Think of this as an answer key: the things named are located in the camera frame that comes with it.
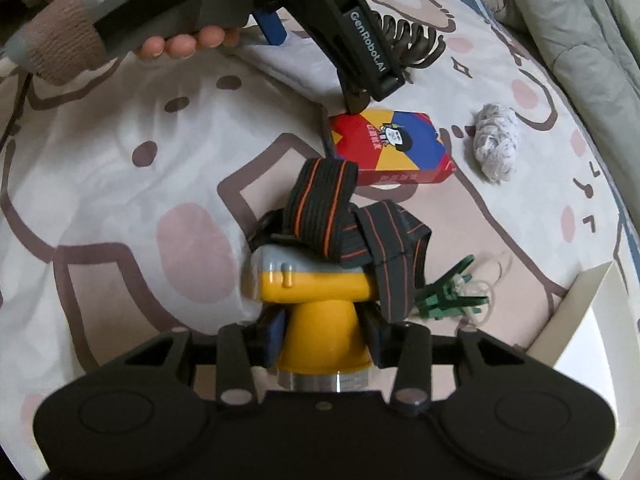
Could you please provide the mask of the grey foil pouch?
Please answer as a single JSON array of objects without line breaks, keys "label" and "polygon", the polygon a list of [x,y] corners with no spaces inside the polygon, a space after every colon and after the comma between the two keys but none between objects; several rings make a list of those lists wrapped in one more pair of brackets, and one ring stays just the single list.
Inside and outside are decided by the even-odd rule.
[{"label": "grey foil pouch", "polygon": [[330,115],[344,113],[345,99],[332,62],[295,20],[286,18],[284,24],[288,36],[280,46],[268,44],[260,28],[252,25],[242,30],[233,53],[322,105]]}]

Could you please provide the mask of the green plastic clip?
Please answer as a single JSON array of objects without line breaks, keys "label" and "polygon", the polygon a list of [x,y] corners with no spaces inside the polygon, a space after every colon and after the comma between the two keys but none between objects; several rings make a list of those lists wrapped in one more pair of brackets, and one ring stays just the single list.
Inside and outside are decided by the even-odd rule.
[{"label": "green plastic clip", "polygon": [[416,292],[414,306],[421,318],[441,321],[444,318],[472,318],[482,313],[482,307],[490,305],[487,294],[469,295],[465,286],[472,282],[472,274],[466,273],[475,261],[468,255],[457,262],[444,275]]}]

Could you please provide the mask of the black claw hair clip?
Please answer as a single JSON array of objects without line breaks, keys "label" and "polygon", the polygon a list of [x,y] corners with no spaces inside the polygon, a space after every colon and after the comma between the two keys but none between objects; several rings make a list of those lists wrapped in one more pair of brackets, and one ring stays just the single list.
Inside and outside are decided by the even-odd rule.
[{"label": "black claw hair clip", "polygon": [[378,11],[373,14],[409,84],[413,84],[413,70],[426,70],[445,53],[445,38],[433,27],[409,22],[404,18],[396,20],[391,15]]}]

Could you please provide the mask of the yellow headlamp with strap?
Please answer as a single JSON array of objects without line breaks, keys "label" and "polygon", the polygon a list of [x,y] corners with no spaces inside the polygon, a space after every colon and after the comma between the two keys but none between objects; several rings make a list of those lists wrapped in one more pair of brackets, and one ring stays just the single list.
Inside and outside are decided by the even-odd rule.
[{"label": "yellow headlamp with strap", "polygon": [[358,307],[405,321],[425,284],[431,229],[392,200],[353,204],[357,177],[353,162],[306,160],[285,206],[250,237],[253,296],[286,315],[273,365],[286,390],[366,388],[374,363]]}]

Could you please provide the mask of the colourful playing card box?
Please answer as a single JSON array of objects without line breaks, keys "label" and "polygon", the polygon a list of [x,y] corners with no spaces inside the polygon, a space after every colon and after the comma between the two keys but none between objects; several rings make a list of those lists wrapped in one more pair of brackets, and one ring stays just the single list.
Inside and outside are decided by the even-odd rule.
[{"label": "colourful playing card box", "polygon": [[365,110],[329,118],[329,152],[358,165],[360,186],[432,184],[456,165],[431,118],[404,110]]}]

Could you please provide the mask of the cartoon bear blanket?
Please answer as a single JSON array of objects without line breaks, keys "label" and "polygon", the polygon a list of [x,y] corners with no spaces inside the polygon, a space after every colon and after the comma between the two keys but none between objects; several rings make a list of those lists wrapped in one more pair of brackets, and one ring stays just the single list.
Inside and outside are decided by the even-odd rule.
[{"label": "cartoon bear blanket", "polygon": [[[436,184],[360,188],[432,229],[425,274],[466,255],[494,302],[486,330],[529,347],[579,274],[614,261],[639,326],[634,226],[572,104],[480,0],[369,0],[441,32],[442,57],[385,102],[427,114],[454,173]],[[473,154],[475,117],[514,110],[509,181]],[[1,445],[14,474],[46,465],[30,424],[54,389],[186,326],[251,320],[246,237],[285,204],[323,151],[326,109],[224,50],[152,63],[125,56],[64,87],[1,77]]]}]

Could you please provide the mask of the white cardboard box tray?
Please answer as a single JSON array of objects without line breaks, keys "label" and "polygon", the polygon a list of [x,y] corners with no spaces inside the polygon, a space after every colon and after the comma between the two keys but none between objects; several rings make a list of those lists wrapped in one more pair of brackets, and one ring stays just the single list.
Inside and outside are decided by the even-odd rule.
[{"label": "white cardboard box tray", "polygon": [[601,474],[609,479],[637,479],[639,333],[616,262],[578,275],[527,354],[608,402],[616,433]]}]

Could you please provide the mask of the grey duvet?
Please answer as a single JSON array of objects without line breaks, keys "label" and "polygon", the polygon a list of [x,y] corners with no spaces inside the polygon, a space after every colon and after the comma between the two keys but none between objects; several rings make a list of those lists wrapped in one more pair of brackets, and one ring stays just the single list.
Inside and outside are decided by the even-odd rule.
[{"label": "grey duvet", "polygon": [[515,0],[612,168],[639,169],[639,35],[620,0]]}]

